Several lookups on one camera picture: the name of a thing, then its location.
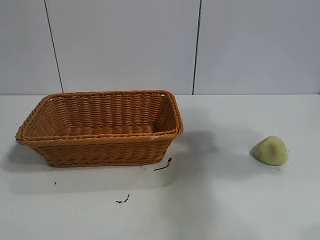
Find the white surface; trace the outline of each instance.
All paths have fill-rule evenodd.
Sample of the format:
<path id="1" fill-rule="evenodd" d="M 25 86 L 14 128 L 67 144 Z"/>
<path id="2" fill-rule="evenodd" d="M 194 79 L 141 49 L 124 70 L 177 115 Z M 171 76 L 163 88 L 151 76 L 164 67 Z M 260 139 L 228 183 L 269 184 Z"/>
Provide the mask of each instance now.
<path id="1" fill-rule="evenodd" d="M 1 0 L 0 33 L 0 94 L 61 92 L 43 0 Z"/>
<path id="2" fill-rule="evenodd" d="M 65 92 L 192 93 L 199 1 L 46 2 Z"/>
<path id="3" fill-rule="evenodd" d="M 177 96 L 185 131 L 161 163 L 65 169 L 15 143 L 41 98 L 0 97 L 2 239 L 320 239 L 320 95 Z M 249 156 L 269 135 L 286 165 Z"/>
<path id="4" fill-rule="evenodd" d="M 319 0 L 203 0 L 195 94 L 318 94 Z"/>

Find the basket side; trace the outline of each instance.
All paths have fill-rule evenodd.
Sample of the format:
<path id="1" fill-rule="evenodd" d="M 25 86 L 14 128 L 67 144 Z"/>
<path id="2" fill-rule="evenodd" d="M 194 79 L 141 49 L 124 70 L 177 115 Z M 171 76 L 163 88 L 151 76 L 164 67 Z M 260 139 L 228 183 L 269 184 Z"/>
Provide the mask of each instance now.
<path id="1" fill-rule="evenodd" d="M 136 166 L 160 162 L 172 140 L 33 147 L 53 167 Z"/>

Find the white table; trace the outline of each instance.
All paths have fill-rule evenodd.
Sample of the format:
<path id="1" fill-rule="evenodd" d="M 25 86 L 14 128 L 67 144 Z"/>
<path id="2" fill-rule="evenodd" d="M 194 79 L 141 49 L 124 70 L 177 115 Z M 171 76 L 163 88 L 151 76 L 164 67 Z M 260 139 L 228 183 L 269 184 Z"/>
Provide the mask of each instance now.
<path id="1" fill-rule="evenodd" d="M 86 168 L 15 143 L 41 98 L 0 96 L 1 239 L 320 239 L 320 95 L 177 96 L 184 134 L 162 162 Z M 284 166 L 249 155 L 269 135 Z"/>

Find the basket base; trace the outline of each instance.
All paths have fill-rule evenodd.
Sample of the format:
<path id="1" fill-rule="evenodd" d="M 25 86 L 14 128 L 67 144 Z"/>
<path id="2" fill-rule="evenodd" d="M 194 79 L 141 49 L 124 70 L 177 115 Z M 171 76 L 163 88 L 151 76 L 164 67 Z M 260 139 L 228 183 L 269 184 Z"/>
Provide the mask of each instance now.
<path id="1" fill-rule="evenodd" d="M 161 160 L 164 158 L 165 155 L 161 157 L 157 157 L 154 159 L 139 159 L 139 160 L 133 160 L 130 161 L 128 160 L 123 160 L 123 159 L 113 159 L 113 160 L 105 160 L 105 161 L 90 161 L 90 162 L 79 162 L 79 163 L 56 163 L 56 162 L 51 162 L 47 161 L 48 164 L 51 167 L 54 168 L 76 168 L 76 167 L 101 167 L 101 166 L 143 166 L 143 165 L 149 165 L 149 164 L 156 164 L 161 162 Z"/>

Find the rectangular basket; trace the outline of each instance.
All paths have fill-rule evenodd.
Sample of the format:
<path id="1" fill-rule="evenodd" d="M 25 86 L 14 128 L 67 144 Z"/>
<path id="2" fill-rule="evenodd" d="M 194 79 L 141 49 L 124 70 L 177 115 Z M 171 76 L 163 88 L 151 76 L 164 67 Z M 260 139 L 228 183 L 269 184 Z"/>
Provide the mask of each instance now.
<path id="1" fill-rule="evenodd" d="M 53 167 L 147 165 L 182 132 L 170 92 L 72 92 L 42 99 L 15 138 Z"/>

